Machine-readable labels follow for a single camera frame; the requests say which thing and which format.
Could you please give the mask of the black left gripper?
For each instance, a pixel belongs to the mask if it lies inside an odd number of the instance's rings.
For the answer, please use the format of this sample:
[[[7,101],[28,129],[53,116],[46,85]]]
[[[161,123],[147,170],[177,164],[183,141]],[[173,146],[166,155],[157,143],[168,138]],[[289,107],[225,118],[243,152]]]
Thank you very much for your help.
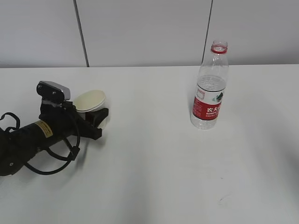
[[[106,126],[108,115],[108,108],[79,113],[71,101],[61,104],[42,101],[39,119],[50,126],[55,136],[75,135],[97,140],[102,136],[102,130],[98,127]]]

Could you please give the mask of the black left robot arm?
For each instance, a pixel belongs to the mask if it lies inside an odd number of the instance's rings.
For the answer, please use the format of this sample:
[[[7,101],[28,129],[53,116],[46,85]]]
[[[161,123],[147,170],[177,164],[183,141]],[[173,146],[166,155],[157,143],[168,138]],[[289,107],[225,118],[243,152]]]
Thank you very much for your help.
[[[0,131],[0,175],[7,176],[27,167],[39,175],[53,175],[66,168],[75,160],[80,148],[80,139],[97,140],[102,136],[100,123],[108,117],[109,109],[87,112],[81,117],[70,101],[53,106],[41,104],[39,120],[27,126],[20,126],[20,119],[11,116],[15,127]],[[64,165],[53,171],[41,171],[29,164],[39,152],[46,151],[53,158],[64,161]]]

